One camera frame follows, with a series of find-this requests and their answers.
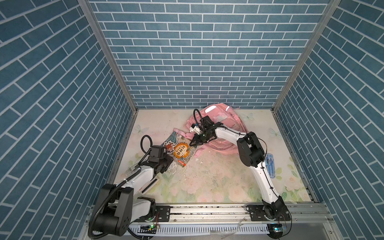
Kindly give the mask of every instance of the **white robotic arm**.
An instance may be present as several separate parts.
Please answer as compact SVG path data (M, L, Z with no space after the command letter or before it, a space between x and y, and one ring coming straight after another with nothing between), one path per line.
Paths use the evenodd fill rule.
M213 123L208 116L201 118L200 123L190 127L190 131L195 132L190 145L202 145L217 138L237 145L240 160L250 168L260 188L265 216L270 220L277 218L286 206L265 169L265 152L258 137L253 132L245 133L228 128L221 122Z
M140 166L140 168L141 172L122 186L132 188L134 196L148 183L149 180L152 180L155 177L153 168L149 166ZM139 217L147 215L150 209L151 201L146 199L134 200L132 205L131 222L138 219Z
M223 128L218 127L215 129L217 138L225 139L235 145L237 145L237 141L240 138L243 138L247 134L245 132L238 132L236 130L233 130L231 128ZM265 162L261 161L259 164L257 164L256 167L249 166L249 169L252 171L257 185L260 188L262 198L265 202L271 204L275 202L279 196L279 193L274 189L271 178L269 177L269 174L265 174Z

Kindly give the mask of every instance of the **black cable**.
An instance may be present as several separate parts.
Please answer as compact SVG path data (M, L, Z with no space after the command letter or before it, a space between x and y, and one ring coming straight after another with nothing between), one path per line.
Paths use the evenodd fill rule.
M201 122L201 125L199 125L199 123L197 122L197 119L196 119L196 111L197 111L197 113L198 113L199 116L200 116L200 122ZM201 131L204 131L204 130L205 130L205 125L204 125L203 117L201 116L201 113L200 113L200 111L199 111L197 108L195 108L195 109L193 110L193 118L195 119L195 122L196 122L197 126L200 128L200 130L201 130Z
M285 229L288 229L288 227L287 227L287 221L285 220L285 217L284 217L284 215L283 214L280 214L283 218L284 218L284 223L285 223Z
M140 164L141 164L142 162L144 162L144 158L145 158L150 152L151 152L151 151L148 150L148 152L144 154L144 156L143 156L143 157L140 159L140 161L137 163L137 166L140 166Z
M263 141L263 143L265 144L265 154L264 154L264 158L265 158L266 157L266 153L268 152L268 146L266 145L266 142L263 139L261 139L261 138L257 138L257 139Z
M140 147L141 147L141 150L142 150L144 153L148 153L148 152L146 152L146 151L144 150L144 148L143 148L143 140L144 140L144 138L146 138L146 137L149 139L149 149L148 149L148 152L151 150L151 147L152 147L152 139L151 139L151 137L148 136L148 135L144 135L144 136L141 138L141 141L140 141Z
M238 135L243 135L243 136L248 136L247 134L242 134L241 132L235 132L235 131L232 131L231 129L227 128L226 126L223 126L223 125L218 125L218 126L215 126L213 129L216 129L218 127L222 127L222 128L225 128L226 130L230 131L230 132L233 132L233 133L236 133Z
M132 237L134 238L137 238L137 239L140 239L140 240L149 240L151 238L153 238L153 236L139 236L139 235L136 235L131 229L127 229L127 231L132 235Z
M276 196L277 198L279 198L279 196L275 193L275 191L273 190L273 187L272 187L271 184L269 183L268 178L267 178L267 176L266 176L266 174L265 174L264 168L265 168L265 167L263 167L263 165L262 165L261 169L263 170L263 173L264 173L264 175L265 175L266 181L268 182L269 188L272 189L272 192L275 194L275 196Z
M126 179L124 179L121 183L119 183L119 185L117 185L110 193L109 195L104 199L104 201L100 204L99 208L97 209L95 215L93 215L93 218L90 220L89 222L89 228L88 228L88 237L90 239L98 239L98 238L102 238L106 235L108 235L107 233L101 233L101 234L98 234L98 235L95 235L93 234L93 226L94 224L96 223L96 219L97 217L99 216L101 210L104 208L104 206L109 202L109 200L115 196L115 193L124 185L126 184L128 181L130 181L132 178L134 178L135 176L137 176L139 173L141 172L141 169L138 169L134 174L132 174L131 176L127 177Z
M289 211L289 209L287 208L287 210L288 210L288 212L289 212L289 216L291 217L291 226L290 226L290 228L289 228L289 231L286 233L286 234L284 234L283 236L287 236L288 235L288 233L291 231L291 229L292 229L292 214L291 214L291 212Z

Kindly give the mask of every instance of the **blue brick wallpaper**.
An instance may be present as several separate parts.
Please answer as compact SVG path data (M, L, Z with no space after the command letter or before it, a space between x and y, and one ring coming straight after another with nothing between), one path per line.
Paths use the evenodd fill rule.
M384 1L342 0L278 116L345 239L383 239Z
M0 1L0 239L73 239L132 111L77 0Z
M91 0L139 108L271 108L329 0Z

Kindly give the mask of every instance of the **cartoon character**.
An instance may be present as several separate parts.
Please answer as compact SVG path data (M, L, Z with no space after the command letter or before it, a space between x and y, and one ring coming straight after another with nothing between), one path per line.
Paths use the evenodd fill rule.
M172 141L168 141L163 144L163 146L167 148L167 153L173 153L175 151L175 145L176 144Z

